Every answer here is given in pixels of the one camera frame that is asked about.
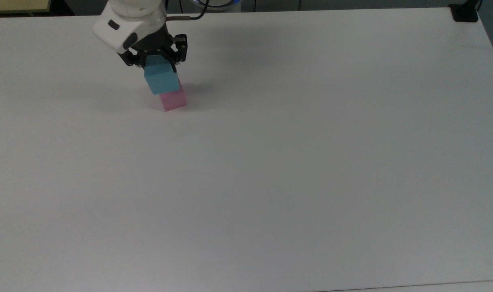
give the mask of black cable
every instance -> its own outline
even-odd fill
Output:
[[[196,17],[191,17],[191,20],[198,20],[198,19],[202,18],[205,15],[205,12],[207,11],[207,8],[209,8],[209,2],[211,2],[211,0],[207,0],[207,2],[205,3],[204,9],[200,13],[200,15],[198,15]]]

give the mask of white table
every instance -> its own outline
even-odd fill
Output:
[[[493,280],[493,49],[448,9],[206,15],[168,113],[96,17],[0,19],[0,291]]]

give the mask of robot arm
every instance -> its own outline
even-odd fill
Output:
[[[187,36],[172,37],[166,20],[163,0],[109,0],[93,32],[128,66],[144,67],[148,55],[162,55],[176,72],[174,65],[185,61]],[[178,51],[171,48],[173,44]]]

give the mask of yellow object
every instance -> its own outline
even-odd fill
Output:
[[[0,13],[48,12],[50,0],[0,0]]]

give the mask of blue cube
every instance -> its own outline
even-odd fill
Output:
[[[173,71],[171,63],[161,55],[150,55],[146,58],[144,77],[153,94],[180,89],[178,74]]]

